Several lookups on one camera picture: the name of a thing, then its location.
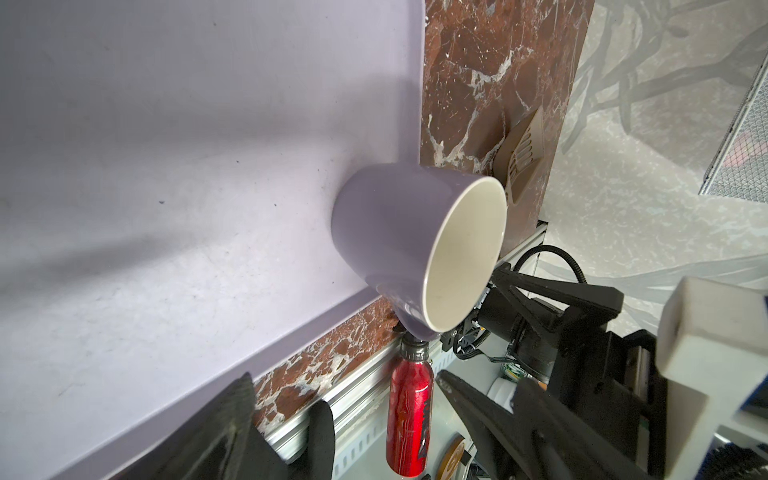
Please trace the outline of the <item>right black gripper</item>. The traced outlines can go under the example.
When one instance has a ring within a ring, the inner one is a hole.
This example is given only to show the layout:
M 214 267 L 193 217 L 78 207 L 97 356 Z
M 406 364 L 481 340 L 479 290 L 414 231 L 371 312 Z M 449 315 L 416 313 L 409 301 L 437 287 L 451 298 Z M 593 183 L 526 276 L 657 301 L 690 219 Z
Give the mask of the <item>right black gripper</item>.
M 623 294 L 613 287 L 537 278 L 508 266 L 497 269 L 491 282 L 511 307 L 511 338 L 527 327 L 556 351 L 545 387 L 524 379 L 536 382 L 626 455 L 647 479 L 662 478 L 666 381 L 653 360 L 656 337 L 645 330 L 620 337 L 605 328 L 621 312 Z

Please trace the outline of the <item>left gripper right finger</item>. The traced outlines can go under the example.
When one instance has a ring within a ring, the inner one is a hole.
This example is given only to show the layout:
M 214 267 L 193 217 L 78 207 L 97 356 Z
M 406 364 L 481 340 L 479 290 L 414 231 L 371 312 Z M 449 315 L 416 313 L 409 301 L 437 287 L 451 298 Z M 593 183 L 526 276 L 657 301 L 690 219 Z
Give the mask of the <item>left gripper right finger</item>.
M 492 479 L 647 479 L 649 475 L 536 382 L 518 383 L 504 409 L 444 370 L 436 385 L 476 445 Z

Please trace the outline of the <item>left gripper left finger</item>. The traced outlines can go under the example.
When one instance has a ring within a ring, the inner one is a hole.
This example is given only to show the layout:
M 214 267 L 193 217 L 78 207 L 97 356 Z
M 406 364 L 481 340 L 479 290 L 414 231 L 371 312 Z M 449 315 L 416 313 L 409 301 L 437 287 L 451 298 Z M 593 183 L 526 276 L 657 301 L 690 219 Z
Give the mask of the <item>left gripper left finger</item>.
M 288 465 L 253 424 L 246 373 L 117 479 L 286 479 Z

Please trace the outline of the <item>white mug lavender handle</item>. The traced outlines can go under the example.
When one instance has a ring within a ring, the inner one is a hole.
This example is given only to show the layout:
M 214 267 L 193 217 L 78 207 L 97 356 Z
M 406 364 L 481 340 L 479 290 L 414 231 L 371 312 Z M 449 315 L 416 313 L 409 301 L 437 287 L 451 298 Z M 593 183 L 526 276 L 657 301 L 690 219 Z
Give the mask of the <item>white mug lavender handle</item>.
M 432 340 L 483 293 L 505 236 L 507 198 L 492 176 L 379 164 L 355 173 L 332 213 L 334 245 L 404 327 Z

